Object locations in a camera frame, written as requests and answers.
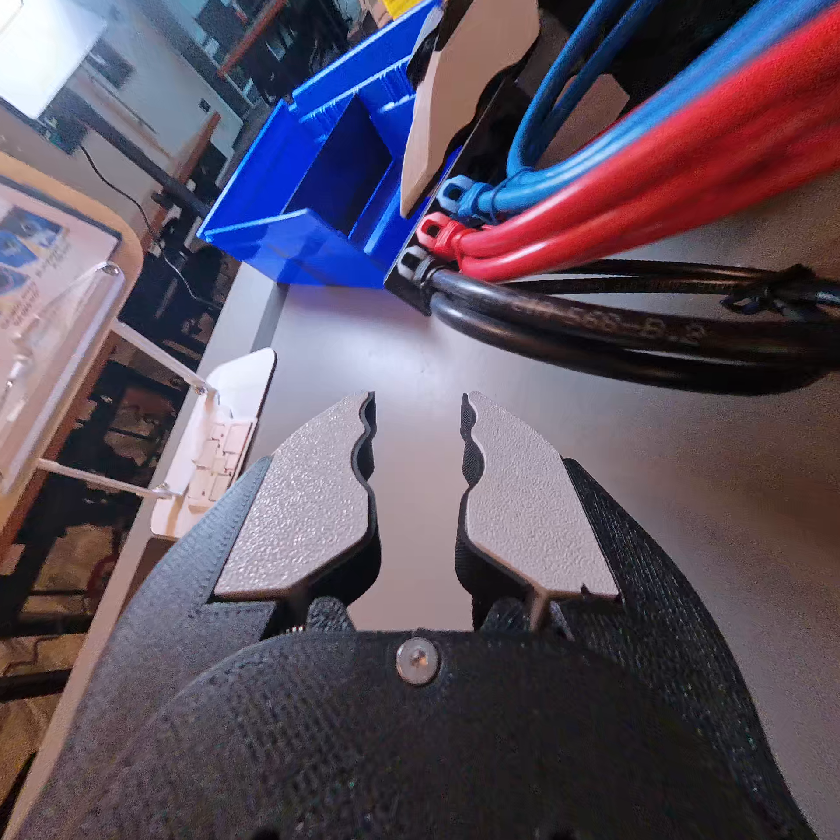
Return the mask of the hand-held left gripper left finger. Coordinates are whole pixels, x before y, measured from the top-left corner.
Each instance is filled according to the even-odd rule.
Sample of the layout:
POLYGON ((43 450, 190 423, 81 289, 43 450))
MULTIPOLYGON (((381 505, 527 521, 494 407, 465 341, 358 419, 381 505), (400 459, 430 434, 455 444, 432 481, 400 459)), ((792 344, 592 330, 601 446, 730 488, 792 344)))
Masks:
POLYGON ((304 624, 321 599, 342 612, 369 590, 381 548, 370 487, 375 395, 306 422, 214 510, 214 616, 230 626, 304 624))

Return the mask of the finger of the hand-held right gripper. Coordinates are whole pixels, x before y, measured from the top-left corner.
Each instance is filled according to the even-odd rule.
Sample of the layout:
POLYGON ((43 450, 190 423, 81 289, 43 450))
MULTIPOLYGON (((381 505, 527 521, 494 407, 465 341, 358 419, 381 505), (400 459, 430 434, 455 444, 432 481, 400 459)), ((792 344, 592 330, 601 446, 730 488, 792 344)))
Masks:
POLYGON ((601 74, 575 106, 543 153, 543 165, 570 158, 617 121, 629 95, 609 73, 601 74))
POLYGON ((539 32, 536 1, 442 2, 426 17, 407 68, 415 98, 402 163, 403 218, 441 175, 491 82, 527 56, 539 32))

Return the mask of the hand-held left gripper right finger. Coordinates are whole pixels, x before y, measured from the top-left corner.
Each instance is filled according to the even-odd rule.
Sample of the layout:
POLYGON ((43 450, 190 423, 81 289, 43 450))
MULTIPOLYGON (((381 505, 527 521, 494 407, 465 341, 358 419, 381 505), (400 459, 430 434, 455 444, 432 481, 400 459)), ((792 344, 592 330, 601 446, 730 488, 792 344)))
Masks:
POLYGON ((546 623, 552 602, 615 602, 614 573, 560 453, 480 392, 462 397, 460 434, 456 575, 474 628, 502 600, 523 607, 529 629, 546 623))

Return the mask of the blue plastic bin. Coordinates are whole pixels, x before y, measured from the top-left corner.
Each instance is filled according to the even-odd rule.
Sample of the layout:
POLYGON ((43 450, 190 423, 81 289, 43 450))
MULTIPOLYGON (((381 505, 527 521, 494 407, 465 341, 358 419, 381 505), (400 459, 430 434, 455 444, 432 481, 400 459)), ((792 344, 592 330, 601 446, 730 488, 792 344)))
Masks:
POLYGON ((382 289, 400 215, 421 2, 280 101, 196 235, 278 283, 382 289))

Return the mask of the metal storage rack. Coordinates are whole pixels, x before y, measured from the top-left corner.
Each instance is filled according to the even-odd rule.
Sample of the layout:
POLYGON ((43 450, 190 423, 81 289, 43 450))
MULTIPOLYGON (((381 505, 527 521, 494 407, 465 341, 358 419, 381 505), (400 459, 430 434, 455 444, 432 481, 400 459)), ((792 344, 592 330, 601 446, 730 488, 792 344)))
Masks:
POLYGON ((195 16, 221 78, 272 107, 393 17, 388 2, 205 2, 195 16))

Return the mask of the black twist tie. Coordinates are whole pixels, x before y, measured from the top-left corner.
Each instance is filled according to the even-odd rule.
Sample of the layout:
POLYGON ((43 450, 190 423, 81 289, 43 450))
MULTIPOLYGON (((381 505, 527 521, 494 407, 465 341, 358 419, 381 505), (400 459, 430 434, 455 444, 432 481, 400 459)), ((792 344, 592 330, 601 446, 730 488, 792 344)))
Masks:
POLYGON ((736 290, 720 304, 742 316, 769 312, 797 322, 830 322, 839 311, 839 282, 796 265, 736 290))

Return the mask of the black light stand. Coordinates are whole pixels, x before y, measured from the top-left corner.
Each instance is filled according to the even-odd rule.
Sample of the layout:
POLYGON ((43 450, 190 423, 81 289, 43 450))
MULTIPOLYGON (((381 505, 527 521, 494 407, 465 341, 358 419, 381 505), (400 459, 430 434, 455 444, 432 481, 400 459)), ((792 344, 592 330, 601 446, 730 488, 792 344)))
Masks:
POLYGON ((73 90, 60 91, 45 112, 36 119, 36 124, 42 136, 57 144, 67 154, 84 151, 92 169, 96 169, 95 162, 82 145, 88 134, 95 133, 157 186, 150 194, 154 204, 167 211, 178 207, 198 218, 209 214, 211 207, 205 201, 155 163, 137 143, 132 142, 73 90))

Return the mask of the instruction sign in acrylic holder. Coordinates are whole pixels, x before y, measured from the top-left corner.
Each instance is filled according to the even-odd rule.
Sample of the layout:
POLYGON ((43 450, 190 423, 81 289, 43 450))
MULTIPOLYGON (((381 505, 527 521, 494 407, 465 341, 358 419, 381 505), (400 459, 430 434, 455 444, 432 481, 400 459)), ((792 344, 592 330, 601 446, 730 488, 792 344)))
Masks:
POLYGON ((138 235, 111 208, 2 153, 2 495, 28 480, 118 305, 138 235))

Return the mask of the studio light panel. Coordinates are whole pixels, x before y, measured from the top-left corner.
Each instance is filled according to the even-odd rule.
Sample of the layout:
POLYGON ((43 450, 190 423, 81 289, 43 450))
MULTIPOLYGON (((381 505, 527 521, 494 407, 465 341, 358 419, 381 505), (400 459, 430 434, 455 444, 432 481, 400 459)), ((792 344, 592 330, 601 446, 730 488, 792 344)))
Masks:
POLYGON ((37 120, 107 27, 71 1, 1 2, 1 99, 37 120))

